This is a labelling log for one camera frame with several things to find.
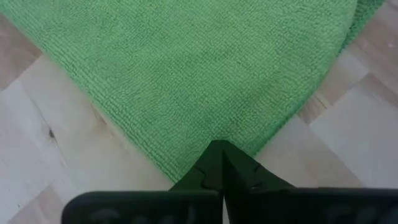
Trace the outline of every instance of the microfiber towel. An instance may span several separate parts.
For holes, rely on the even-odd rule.
[[[250,156],[382,0],[0,0],[0,11],[177,181],[213,139]]]

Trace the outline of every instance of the green microfiber towel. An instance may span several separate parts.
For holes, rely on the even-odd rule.
[[[250,156],[382,0],[0,0],[172,180],[212,139]]]

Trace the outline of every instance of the black plastic tool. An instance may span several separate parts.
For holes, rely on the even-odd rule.
[[[62,223],[398,223],[398,191],[303,189],[228,141],[212,141],[169,191],[92,192],[64,208]]]

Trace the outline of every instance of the light wood surface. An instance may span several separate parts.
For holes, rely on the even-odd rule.
[[[398,188],[398,1],[387,1],[256,159],[296,186]],[[59,223],[91,190],[166,190],[160,170],[0,16],[0,223]]]

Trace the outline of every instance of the wooden floor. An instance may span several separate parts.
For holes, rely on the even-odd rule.
[[[398,0],[256,157],[296,186],[398,188]],[[172,183],[0,16],[0,223],[59,223],[91,190]]]

